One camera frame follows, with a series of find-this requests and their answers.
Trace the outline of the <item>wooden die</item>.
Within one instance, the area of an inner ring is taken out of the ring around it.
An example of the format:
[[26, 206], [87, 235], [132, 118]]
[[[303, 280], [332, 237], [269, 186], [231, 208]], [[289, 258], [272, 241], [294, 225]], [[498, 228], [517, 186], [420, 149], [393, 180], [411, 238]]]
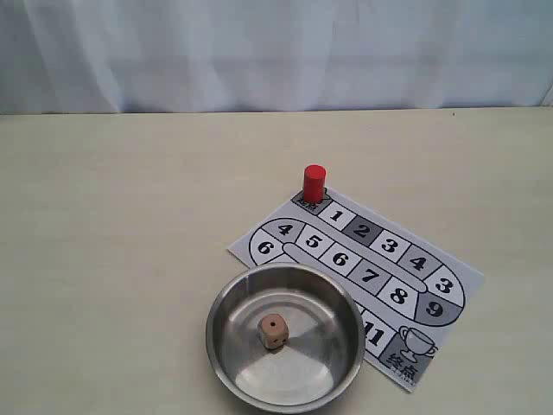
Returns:
[[264, 316], [258, 323], [258, 331], [263, 346], [274, 350], [283, 346], [289, 338], [289, 328], [279, 314]]

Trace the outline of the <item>stainless steel bowl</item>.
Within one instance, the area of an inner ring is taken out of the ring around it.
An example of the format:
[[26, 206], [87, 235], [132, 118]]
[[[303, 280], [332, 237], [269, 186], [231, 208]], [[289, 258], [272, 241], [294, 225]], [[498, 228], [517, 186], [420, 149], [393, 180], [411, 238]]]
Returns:
[[220, 382], [260, 410], [317, 410], [353, 383], [365, 354], [357, 304], [328, 275], [292, 263], [242, 273], [216, 296], [206, 350]]

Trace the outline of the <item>white backdrop curtain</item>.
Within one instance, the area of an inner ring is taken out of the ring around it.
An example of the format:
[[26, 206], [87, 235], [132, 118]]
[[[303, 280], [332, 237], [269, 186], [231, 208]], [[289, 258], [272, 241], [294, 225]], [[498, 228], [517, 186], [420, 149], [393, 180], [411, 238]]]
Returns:
[[552, 101], [549, 1], [4, 1], [1, 111]]

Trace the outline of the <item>red cylinder game piece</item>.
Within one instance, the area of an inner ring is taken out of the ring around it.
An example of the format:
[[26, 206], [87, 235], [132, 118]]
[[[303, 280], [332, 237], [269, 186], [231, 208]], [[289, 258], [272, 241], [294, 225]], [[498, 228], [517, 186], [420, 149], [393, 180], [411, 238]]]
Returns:
[[324, 197], [326, 170], [318, 164], [310, 164], [303, 175], [303, 200], [310, 204], [320, 203]]

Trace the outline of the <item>printed paper game board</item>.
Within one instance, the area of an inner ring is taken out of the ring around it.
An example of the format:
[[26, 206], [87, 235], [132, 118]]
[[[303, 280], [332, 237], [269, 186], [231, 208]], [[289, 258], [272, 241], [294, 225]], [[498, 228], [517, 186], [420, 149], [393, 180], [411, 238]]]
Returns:
[[409, 392], [484, 281], [470, 265], [331, 188], [318, 204], [293, 196], [229, 251], [249, 268], [295, 262], [337, 280], [358, 305], [366, 360]]

